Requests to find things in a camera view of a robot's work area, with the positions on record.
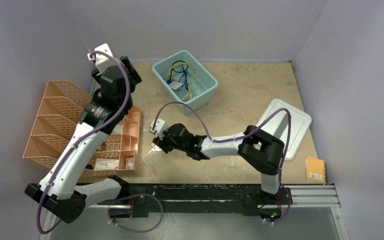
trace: white tray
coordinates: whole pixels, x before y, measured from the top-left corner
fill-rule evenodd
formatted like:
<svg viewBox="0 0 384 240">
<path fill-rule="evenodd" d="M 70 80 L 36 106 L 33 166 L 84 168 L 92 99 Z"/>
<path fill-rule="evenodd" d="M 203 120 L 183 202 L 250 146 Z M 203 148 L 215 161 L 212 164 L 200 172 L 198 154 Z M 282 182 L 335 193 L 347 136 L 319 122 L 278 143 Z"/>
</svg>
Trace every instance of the white tray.
<svg viewBox="0 0 384 240">
<path fill-rule="evenodd" d="M 274 111 L 280 109 L 280 108 L 286 108 L 290 111 L 291 115 L 291 133 L 290 133 L 290 140 L 289 140 L 289 147 L 286 152 L 286 161 L 290 161 L 294 158 L 295 154 L 297 153 L 298 147 L 300 146 L 301 142 L 304 139 L 304 136 L 306 135 L 306 132 L 308 131 L 310 124 L 312 122 L 312 118 L 307 113 L 299 110 L 298 108 L 280 100 L 280 99 L 273 99 L 271 103 L 268 105 L 267 109 L 265 110 L 264 114 L 256 124 L 256 126 L 260 125 L 268 116 L 270 116 Z M 286 115 L 286 112 L 281 111 L 276 116 L 274 116 L 266 125 L 264 125 L 261 129 L 265 132 L 273 135 L 276 130 L 278 129 L 278 126 L 281 124 L 281 121 L 283 120 L 284 116 Z M 280 137 L 280 140 L 283 141 L 283 143 L 286 144 L 286 138 L 288 136 L 288 127 L 286 127 Z"/>
</svg>

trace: notebook label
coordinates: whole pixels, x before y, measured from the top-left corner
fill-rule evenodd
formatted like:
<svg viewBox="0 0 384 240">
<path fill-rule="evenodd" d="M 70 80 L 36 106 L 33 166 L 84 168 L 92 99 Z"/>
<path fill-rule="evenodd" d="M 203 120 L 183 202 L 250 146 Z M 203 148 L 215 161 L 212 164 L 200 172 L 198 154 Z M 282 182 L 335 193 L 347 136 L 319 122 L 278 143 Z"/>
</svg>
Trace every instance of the notebook label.
<svg viewBox="0 0 384 240">
<path fill-rule="evenodd" d="M 310 178 L 322 179 L 322 175 L 314 173 L 314 172 L 310 172 Z"/>
</svg>

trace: beige table surface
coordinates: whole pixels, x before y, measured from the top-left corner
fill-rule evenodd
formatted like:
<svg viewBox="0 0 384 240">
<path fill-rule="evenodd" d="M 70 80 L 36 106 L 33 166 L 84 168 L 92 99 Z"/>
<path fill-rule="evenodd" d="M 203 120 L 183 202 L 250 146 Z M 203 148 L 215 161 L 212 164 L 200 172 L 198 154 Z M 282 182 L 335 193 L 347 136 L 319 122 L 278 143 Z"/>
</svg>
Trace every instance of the beige table surface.
<svg viewBox="0 0 384 240">
<path fill-rule="evenodd" d="M 134 63 L 142 83 L 132 93 L 133 104 L 141 108 L 141 129 L 136 166 L 138 176 L 123 177 L 130 183 L 261 183 L 258 171 L 239 156 L 220 156 L 196 161 L 184 152 L 162 151 L 146 155 L 152 148 L 153 135 L 149 125 L 160 107 L 172 101 L 152 72 L 154 63 Z M 218 80 L 213 99 L 198 109 L 198 114 L 214 137 L 237 134 L 248 125 L 257 124 L 272 99 L 281 99 L 304 110 L 297 82 L 290 63 L 221 63 L 202 65 Z M 182 123 L 190 133 L 205 135 L 204 128 L 193 113 L 183 115 L 174 104 L 160 115 L 169 126 Z M 283 182 L 308 184 L 306 157 L 317 157 L 311 132 L 305 135 L 295 157 L 283 165 Z M 151 161 L 151 170 L 141 159 Z"/>
</svg>

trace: white wall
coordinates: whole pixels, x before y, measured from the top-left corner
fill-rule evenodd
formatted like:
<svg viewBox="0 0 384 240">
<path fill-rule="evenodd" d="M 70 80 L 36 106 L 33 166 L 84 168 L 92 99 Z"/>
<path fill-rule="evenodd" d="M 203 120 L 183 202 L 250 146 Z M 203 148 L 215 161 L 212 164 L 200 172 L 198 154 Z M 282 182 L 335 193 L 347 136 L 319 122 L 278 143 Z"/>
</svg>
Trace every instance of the white wall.
<svg viewBox="0 0 384 240">
<path fill-rule="evenodd" d="M 89 90 L 91 66 L 58 1 L 0 1 L 0 239 L 37 239 L 38 204 L 24 194 L 43 170 L 22 160 L 48 80 Z"/>
<path fill-rule="evenodd" d="M 329 0 L 294 71 L 351 238 L 384 239 L 384 0 Z"/>
<path fill-rule="evenodd" d="M 188 50 L 200 60 L 289 61 L 326 0 L 64 0 L 92 48 L 134 60 Z"/>
</svg>

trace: teal bin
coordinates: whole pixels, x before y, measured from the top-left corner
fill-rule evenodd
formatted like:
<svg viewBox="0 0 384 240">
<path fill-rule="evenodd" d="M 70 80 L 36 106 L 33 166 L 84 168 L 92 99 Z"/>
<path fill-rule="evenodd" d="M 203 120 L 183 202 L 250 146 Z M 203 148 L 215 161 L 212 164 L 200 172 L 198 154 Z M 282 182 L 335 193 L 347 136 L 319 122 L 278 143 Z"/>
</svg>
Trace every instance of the teal bin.
<svg viewBox="0 0 384 240">
<path fill-rule="evenodd" d="M 180 87 L 179 89 L 173 90 L 166 83 L 166 76 L 169 68 L 176 61 L 185 61 L 186 63 L 190 64 L 193 68 L 194 76 L 192 84 L 188 82 L 188 84 L 182 85 L 182 87 Z M 174 70 L 176 70 L 177 72 L 173 71 L 171 74 L 171 78 L 174 79 L 176 82 L 180 83 L 184 81 L 185 77 L 182 76 L 184 75 L 184 73 L 182 72 L 182 66 L 178 65 L 174 67 Z M 198 62 L 198 60 L 186 50 L 179 51 L 167 57 L 166 59 L 155 63 L 152 66 L 152 71 L 159 79 L 162 88 L 167 92 L 168 95 L 171 96 L 174 101 L 184 102 L 194 110 L 211 101 L 211 99 L 213 99 L 214 90 L 219 85 L 219 82 L 217 82 L 214 76 L 211 75 L 211 73 L 209 73 L 205 69 L 205 67 L 203 67 L 201 63 Z M 191 70 L 188 69 L 186 72 L 187 77 L 190 77 L 192 74 Z M 190 100 L 186 98 L 186 94 L 188 92 L 186 90 L 186 85 L 188 86 L 188 88 L 191 88 Z M 191 110 L 189 110 L 189 108 L 180 104 L 177 104 L 177 106 L 184 115 L 188 115 L 191 113 Z"/>
</svg>

